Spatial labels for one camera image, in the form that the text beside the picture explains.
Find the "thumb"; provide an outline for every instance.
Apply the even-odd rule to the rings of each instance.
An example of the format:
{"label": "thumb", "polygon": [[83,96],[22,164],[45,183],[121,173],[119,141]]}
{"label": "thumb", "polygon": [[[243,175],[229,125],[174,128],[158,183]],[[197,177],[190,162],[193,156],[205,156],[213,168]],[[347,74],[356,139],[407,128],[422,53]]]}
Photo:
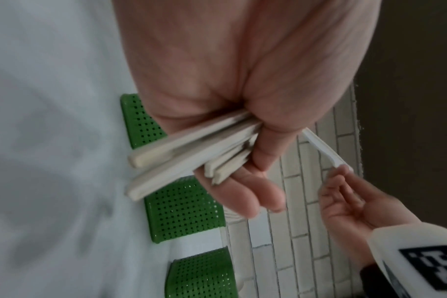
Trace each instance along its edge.
{"label": "thumb", "polygon": [[298,133],[299,130],[279,132],[263,126],[251,154],[254,165],[261,171],[267,171],[276,159],[284,153]]}
{"label": "thumb", "polygon": [[345,181],[366,202],[386,195],[380,189],[353,172],[346,174]]}

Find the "white stick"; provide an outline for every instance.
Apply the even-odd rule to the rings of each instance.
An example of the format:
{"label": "white stick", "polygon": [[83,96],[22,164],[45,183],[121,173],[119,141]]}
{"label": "white stick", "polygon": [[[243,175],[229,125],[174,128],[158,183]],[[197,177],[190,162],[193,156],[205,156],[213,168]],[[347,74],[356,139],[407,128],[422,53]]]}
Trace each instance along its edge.
{"label": "white stick", "polygon": [[188,151],[135,178],[126,189],[126,195],[134,201],[143,199],[179,178],[182,172],[194,170],[208,160],[228,151],[261,127],[261,121],[251,118],[218,134],[200,140]]}
{"label": "white stick", "polygon": [[342,164],[348,165],[341,157],[338,155],[329,145],[327,145],[321,138],[319,138],[316,134],[313,133],[308,128],[302,130],[302,134],[306,137],[308,142],[312,144],[318,151],[320,151],[323,155],[325,155],[334,167],[339,167]]}
{"label": "white stick", "polygon": [[139,168],[156,164],[160,160],[166,161],[165,157],[170,159],[170,156],[173,155],[173,150],[241,122],[250,116],[251,114],[247,110],[240,109],[190,127],[149,145],[135,149],[129,155],[129,163],[133,167]]}
{"label": "white stick", "polygon": [[236,170],[241,168],[248,159],[250,159],[250,153],[253,148],[244,149],[242,152],[237,154],[235,157],[224,163],[214,172],[214,178],[212,178],[212,185],[219,185],[225,179],[230,177]]}
{"label": "white stick", "polygon": [[235,148],[232,148],[229,151],[225,152],[224,154],[206,162],[204,165],[204,176],[207,178],[214,177],[215,170],[222,164],[226,163],[229,159],[237,155],[237,153],[242,151],[245,145],[247,144],[247,141],[250,139],[251,138],[243,140]]}

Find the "green basket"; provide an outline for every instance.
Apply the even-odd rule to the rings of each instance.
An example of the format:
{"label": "green basket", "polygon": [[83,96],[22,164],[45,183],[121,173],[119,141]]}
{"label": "green basket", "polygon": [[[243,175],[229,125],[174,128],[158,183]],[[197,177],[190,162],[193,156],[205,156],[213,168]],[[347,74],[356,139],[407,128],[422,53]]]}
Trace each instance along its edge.
{"label": "green basket", "polygon": [[137,94],[122,95],[120,105],[133,149],[166,137],[158,123],[145,112]]}
{"label": "green basket", "polygon": [[144,201],[154,243],[225,226],[224,208],[194,176],[178,179]]}
{"label": "green basket", "polygon": [[166,298],[238,298],[228,247],[175,260],[165,284]]}

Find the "white table surface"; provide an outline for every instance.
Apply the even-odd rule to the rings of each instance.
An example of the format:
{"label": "white table surface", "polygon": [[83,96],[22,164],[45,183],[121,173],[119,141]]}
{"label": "white table surface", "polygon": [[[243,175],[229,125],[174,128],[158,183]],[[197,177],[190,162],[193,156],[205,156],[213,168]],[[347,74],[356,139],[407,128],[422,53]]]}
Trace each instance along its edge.
{"label": "white table surface", "polygon": [[153,244],[119,96],[108,1],[0,0],[0,297],[163,297],[169,263],[218,229]]}

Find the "qr code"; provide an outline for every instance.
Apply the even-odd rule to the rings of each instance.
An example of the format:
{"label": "qr code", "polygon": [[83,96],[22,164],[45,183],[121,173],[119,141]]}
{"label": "qr code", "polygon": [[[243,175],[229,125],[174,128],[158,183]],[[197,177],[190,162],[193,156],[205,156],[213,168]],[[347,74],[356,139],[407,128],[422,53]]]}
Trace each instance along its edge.
{"label": "qr code", "polygon": [[447,291],[447,245],[399,251],[435,290]]}

